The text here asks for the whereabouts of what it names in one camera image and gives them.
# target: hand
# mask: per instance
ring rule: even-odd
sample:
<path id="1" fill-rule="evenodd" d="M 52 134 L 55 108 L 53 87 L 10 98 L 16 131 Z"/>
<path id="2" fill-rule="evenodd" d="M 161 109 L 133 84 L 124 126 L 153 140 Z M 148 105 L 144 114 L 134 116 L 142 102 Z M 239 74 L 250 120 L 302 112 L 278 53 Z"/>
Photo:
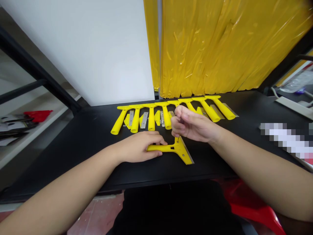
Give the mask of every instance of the hand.
<path id="1" fill-rule="evenodd" d="M 161 151 L 147 152 L 150 144 L 167 145 L 163 137 L 158 131 L 145 131 L 136 133 L 116 144 L 107 148 L 114 151 L 114 158 L 118 160 L 118 164 L 122 162 L 143 162 L 162 155 Z"/>
<path id="2" fill-rule="evenodd" d="M 175 114 L 176 116 L 171 118 L 172 135 L 174 137 L 182 135 L 209 144 L 220 138 L 220 132 L 223 128 L 207 117 L 197 114 L 182 105 L 176 107 Z"/>

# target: white wall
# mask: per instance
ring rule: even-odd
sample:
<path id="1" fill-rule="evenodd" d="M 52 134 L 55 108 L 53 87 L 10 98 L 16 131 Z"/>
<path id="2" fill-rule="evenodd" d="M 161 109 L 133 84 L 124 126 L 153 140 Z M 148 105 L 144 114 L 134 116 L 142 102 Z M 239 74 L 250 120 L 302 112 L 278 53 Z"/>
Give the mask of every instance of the white wall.
<path id="1" fill-rule="evenodd" d="M 62 84 L 66 82 L 63 75 L 46 58 L 46 56 L 33 44 L 27 35 L 13 21 L 13 19 L 0 8 L 0 25 L 48 72 L 52 77 Z M 15 63 L 10 57 L 0 50 L 0 95 L 19 88 L 35 79 L 24 69 Z M 0 116 L 11 113 L 17 108 L 27 104 L 40 95 L 48 92 L 43 86 L 32 90 L 22 96 L 10 100 L 0 106 Z"/>
<path id="2" fill-rule="evenodd" d="M 142 0 L 0 0 L 90 105 L 154 99 Z"/>

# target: white shelf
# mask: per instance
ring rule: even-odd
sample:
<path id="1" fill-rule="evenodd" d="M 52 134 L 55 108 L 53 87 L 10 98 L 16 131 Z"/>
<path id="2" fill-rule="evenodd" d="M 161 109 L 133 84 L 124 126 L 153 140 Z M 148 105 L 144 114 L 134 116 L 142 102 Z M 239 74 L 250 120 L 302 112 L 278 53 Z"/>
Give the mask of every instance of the white shelf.
<path id="1" fill-rule="evenodd" d="M 80 94 L 69 83 L 62 84 L 62 87 L 76 101 L 81 97 Z M 34 129 L 28 130 L 28 134 L 9 146 L 0 147 L 0 169 L 11 161 L 19 152 L 21 152 L 30 142 L 40 135 L 48 126 L 50 126 L 58 117 L 60 117 L 68 108 L 59 101 L 53 94 L 47 92 L 31 102 L 16 109 L 11 114 L 22 114 L 25 111 L 53 110 L 44 122 L 40 122 Z"/>

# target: red object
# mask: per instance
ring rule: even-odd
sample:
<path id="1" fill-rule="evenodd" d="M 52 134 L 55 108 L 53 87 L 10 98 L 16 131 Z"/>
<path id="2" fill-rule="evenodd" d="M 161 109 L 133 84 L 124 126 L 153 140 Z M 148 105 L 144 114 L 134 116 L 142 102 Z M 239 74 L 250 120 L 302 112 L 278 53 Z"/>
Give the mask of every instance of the red object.
<path id="1" fill-rule="evenodd" d="M 43 111 L 31 111 L 31 112 L 24 112 L 24 114 L 34 118 L 33 122 L 43 122 L 46 118 L 50 115 L 53 110 L 43 110 Z"/>
<path id="2" fill-rule="evenodd" d="M 276 235 L 286 235 L 273 209 L 259 198 L 242 180 L 233 180 L 224 190 L 224 197 L 233 214 L 259 222 Z"/>

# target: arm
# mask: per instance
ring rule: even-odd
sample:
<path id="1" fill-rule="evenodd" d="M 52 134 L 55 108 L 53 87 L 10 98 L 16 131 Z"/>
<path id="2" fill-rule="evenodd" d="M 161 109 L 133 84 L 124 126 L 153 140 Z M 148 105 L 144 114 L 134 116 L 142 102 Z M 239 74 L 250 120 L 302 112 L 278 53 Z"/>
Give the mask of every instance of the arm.
<path id="1" fill-rule="evenodd" d="M 274 210 L 289 218 L 313 222 L 313 175 L 183 106 L 178 106 L 175 113 L 172 135 L 208 142 Z"/>
<path id="2" fill-rule="evenodd" d="M 121 162 L 162 155 L 149 144 L 167 144 L 158 132 L 140 132 L 111 145 L 48 184 L 0 224 L 0 234 L 61 234 L 77 220 Z"/>

